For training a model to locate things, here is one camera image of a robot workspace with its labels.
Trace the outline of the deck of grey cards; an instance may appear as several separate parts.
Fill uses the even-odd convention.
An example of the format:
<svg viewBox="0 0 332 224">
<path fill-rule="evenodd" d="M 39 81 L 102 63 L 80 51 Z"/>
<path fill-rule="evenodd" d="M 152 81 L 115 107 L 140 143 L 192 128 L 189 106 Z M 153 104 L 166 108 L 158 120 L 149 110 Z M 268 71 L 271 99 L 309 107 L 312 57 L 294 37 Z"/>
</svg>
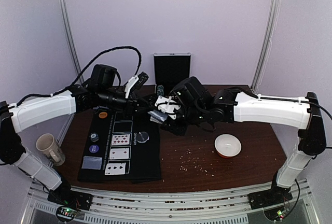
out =
<svg viewBox="0 0 332 224">
<path fill-rule="evenodd" d="M 150 121 L 158 123 L 158 124 L 164 123 L 168 118 L 167 114 L 162 113 L 157 110 L 149 111 L 148 114 L 150 115 Z"/>
</svg>

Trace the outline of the three of spades card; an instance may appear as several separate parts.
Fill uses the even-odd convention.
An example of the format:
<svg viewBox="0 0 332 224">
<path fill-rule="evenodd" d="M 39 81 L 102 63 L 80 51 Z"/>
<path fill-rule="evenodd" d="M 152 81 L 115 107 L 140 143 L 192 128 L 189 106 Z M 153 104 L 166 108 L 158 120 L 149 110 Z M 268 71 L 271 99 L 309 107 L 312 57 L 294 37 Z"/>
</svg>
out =
<svg viewBox="0 0 332 224">
<path fill-rule="evenodd" d="M 125 175 L 128 169 L 128 162 L 110 162 L 106 165 L 104 175 Z"/>
</svg>

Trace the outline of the two of diamonds card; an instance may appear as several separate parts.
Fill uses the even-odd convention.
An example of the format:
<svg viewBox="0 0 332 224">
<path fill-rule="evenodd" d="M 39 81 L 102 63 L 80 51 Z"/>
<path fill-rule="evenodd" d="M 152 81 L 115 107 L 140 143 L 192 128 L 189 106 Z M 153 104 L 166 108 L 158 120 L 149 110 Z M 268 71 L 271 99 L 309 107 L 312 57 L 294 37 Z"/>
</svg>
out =
<svg viewBox="0 0 332 224">
<path fill-rule="evenodd" d="M 111 148 L 109 153 L 110 160 L 124 160 L 130 158 L 130 148 Z"/>
</svg>

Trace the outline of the purple small blind button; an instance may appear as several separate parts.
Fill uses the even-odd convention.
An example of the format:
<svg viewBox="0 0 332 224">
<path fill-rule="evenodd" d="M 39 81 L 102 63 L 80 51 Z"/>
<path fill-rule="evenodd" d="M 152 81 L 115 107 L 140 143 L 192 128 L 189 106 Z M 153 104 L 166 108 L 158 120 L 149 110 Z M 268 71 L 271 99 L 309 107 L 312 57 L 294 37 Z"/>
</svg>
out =
<svg viewBox="0 0 332 224">
<path fill-rule="evenodd" d="M 100 151 L 100 148 L 99 148 L 98 145 L 91 145 L 91 146 L 89 147 L 89 152 L 90 152 L 91 154 L 97 154 L 99 151 Z"/>
</svg>

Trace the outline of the black poker mat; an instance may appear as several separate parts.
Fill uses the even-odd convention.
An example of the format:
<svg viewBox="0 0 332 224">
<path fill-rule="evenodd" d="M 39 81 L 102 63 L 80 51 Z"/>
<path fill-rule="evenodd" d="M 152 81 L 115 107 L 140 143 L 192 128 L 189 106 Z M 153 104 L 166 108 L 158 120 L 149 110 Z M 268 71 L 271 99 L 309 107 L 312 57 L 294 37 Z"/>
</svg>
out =
<svg viewBox="0 0 332 224">
<path fill-rule="evenodd" d="M 106 111 L 108 116 L 105 119 L 98 117 L 99 113 Z M 149 141 L 140 144 L 136 141 L 138 132 L 147 132 Z M 92 142 L 89 138 L 91 133 L 97 133 L 99 140 Z M 113 134 L 131 134 L 131 144 L 126 146 L 112 146 L 111 140 Z M 89 147 L 98 145 L 100 151 L 97 154 L 91 154 Z M 110 160 L 109 153 L 111 148 L 130 148 L 130 158 L 124 160 Z M 93 112 L 90 130 L 88 132 L 80 169 L 78 172 L 78 181 L 96 182 L 112 180 L 129 180 L 132 183 L 160 180 L 160 134 L 156 123 L 150 121 L 148 113 L 125 116 L 120 111 L 110 111 L 103 108 Z M 83 157 L 101 157 L 102 168 L 100 170 L 81 169 Z M 128 162 L 128 169 L 125 175 L 105 176 L 106 165 L 110 162 Z"/>
</svg>

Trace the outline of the ten of diamonds card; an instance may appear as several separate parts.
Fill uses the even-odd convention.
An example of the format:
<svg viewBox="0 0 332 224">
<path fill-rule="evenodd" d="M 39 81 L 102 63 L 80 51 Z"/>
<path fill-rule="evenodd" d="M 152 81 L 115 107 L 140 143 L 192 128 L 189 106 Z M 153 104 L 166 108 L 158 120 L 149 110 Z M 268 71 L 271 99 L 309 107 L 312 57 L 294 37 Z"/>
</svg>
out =
<svg viewBox="0 0 332 224">
<path fill-rule="evenodd" d="M 126 146 L 131 144 L 131 134 L 113 134 L 111 145 L 112 146 Z"/>
</svg>

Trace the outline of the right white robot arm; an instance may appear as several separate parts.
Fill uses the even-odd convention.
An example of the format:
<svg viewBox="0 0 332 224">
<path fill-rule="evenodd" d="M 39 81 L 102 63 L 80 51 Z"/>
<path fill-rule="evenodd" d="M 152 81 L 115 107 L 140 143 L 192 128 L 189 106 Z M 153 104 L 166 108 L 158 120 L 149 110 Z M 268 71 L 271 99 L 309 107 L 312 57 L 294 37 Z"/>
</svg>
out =
<svg viewBox="0 0 332 224">
<path fill-rule="evenodd" d="M 158 96 L 154 107 L 169 116 L 162 125 L 176 135 L 183 135 L 188 125 L 200 126 L 204 122 L 211 126 L 217 122 L 262 122 L 297 128 L 296 148 L 275 173 L 271 189 L 266 192 L 271 204 L 284 198 L 309 161 L 327 148 L 323 107 L 313 92 L 293 98 L 230 87 L 211 95 L 196 77 L 190 77 L 177 84 L 170 96 Z"/>
</svg>

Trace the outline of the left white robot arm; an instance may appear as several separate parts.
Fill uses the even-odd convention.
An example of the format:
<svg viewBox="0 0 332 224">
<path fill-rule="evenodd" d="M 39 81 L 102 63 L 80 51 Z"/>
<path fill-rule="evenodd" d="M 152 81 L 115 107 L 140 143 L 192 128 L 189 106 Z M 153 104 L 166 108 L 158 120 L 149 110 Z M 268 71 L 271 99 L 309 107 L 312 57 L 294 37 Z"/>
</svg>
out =
<svg viewBox="0 0 332 224">
<path fill-rule="evenodd" d="M 41 122 L 64 115 L 80 113 L 98 106 L 133 114 L 146 109 L 140 106 L 133 92 L 142 87 L 148 75 L 141 72 L 132 76 L 124 89 L 113 89 L 114 78 L 119 77 L 111 66 L 97 64 L 91 77 L 83 84 L 74 83 L 59 94 L 34 96 L 33 99 L 7 104 L 1 102 L 1 164 L 14 165 L 41 182 L 63 205 L 75 200 L 65 179 L 50 166 L 34 156 L 21 143 L 19 133 Z"/>
</svg>

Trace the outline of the grey playing card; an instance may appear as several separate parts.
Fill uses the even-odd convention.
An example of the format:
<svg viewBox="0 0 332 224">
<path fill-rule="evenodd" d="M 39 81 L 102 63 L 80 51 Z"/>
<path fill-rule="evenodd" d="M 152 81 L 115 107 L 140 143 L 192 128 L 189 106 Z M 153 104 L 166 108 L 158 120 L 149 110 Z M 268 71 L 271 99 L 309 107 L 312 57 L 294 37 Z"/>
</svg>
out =
<svg viewBox="0 0 332 224">
<path fill-rule="evenodd" d="M 84 156 L 81 169 L 100 170 L 102 168 L 102 162 L 101 157 Z"/>
</svg>

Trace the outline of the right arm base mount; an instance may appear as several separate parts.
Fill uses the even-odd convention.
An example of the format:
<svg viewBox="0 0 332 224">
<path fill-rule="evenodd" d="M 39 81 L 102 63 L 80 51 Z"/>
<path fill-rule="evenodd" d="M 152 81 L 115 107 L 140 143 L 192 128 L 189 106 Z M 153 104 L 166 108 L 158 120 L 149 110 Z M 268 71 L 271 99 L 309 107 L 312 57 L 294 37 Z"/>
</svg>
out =
<svg viewBox="0 0 332 224">
<path fill-rule="evenodd" d="M 262 208 L 264 210 L 264 216 L 269 221 L 274 222 L 282 221 L 291 211 L 290 200 L 292 199 L 292 194 L 284 190 L 264 190 L 248 195 L 248 202 L 251 209 Z"/>
</svg>

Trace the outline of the orange big blind button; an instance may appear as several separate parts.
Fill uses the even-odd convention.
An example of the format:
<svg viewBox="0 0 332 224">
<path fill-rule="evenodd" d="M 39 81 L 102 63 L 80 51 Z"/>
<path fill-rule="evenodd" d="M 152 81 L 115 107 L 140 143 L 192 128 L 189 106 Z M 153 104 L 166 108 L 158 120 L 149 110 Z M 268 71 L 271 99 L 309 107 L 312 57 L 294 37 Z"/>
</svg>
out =
<svg viewBox="0 0 332 224">
<path fill-rule="evenodd" d="M 98 115 L 98 117 L 101 119 L 105 119 L 107 116 L 108 116 L 108 113 L 106 111 L 102 111 Z"/>
</svg>

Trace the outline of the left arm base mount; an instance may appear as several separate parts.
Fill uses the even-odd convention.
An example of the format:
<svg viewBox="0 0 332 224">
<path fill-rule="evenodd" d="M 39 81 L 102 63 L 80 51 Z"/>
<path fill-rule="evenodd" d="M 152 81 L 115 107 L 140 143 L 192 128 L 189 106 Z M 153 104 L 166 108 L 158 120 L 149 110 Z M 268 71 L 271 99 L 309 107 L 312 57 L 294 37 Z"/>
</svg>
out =
<svg viewBox="0 0 332 224">
<path fill-rule="evenodd" d="M 88 211 L 92 204 L 92 199 L 93 196 L 91 194 L 78 191 L 71 191 L 70 197 L 66 200 L 61 199 L 54 191 L 50 191 L 47 197 L 49 202 L 59 204 L 55 216 L 64 223 L 73 221 L 82 214 L 82 211 Z"/>
</svg>

